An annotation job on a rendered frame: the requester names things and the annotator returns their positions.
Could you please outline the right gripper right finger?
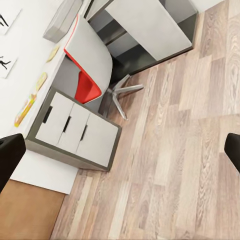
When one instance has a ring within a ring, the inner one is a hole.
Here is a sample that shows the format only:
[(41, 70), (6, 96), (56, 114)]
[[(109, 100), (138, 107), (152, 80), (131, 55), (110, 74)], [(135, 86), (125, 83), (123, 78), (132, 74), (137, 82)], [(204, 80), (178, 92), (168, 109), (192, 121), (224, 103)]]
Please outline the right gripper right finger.
[(227, 135), (224, 151), (240, 173), (240, 135), (229, 133)]

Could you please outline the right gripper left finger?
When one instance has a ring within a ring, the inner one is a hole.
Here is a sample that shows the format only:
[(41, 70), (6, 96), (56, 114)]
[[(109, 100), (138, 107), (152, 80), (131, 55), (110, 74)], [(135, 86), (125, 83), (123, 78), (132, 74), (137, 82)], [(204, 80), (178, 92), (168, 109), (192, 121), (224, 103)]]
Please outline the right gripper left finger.
[(0, 138), (0, 193), (26, 152), (22, 133)]

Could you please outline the jigsaw puzzle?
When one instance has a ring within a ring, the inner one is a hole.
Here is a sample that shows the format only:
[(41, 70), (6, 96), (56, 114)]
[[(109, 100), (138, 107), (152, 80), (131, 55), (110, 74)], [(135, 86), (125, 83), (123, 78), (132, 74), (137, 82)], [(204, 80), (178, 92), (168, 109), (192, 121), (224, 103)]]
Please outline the jigsaw puzzle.
[(41, 77), (40, 77), (40, 79), (38, 80), (38, 82), (36, 83), (36, 85), (35, 85), (35, 91), (36, 91), (36, 92), (40, 89), (40, 87), (42, 86), (42, 84), (44, 83), (44, 81), (45, 81), (46, 78), (47, 78), (47, 72), (44, 72), (44, 73), (41, 75)]
[(46, 59), (45, 63), (48, 63), (56, 54), (58, 48), (60, 47), (60, 45), (58, 45), (54, 50), (52, 50), (48, 56), (48, 58)]

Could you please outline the board game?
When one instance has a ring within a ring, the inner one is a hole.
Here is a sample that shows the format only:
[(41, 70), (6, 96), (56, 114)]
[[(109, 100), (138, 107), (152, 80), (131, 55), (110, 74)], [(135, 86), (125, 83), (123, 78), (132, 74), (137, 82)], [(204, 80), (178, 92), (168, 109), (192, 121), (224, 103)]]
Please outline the board game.
[(18, 127), (20, 125), (24, 116), (29, 111), (29, 109), (31, 108), (32, 104), (35, 102), (36, 99), (37, 99), (37, 96), (33, 95), (31, 93), (30, 96), (24, 101), (19, 113), (17, 114), (17, 116), (14, 119), (14, 126), (15, 127)]

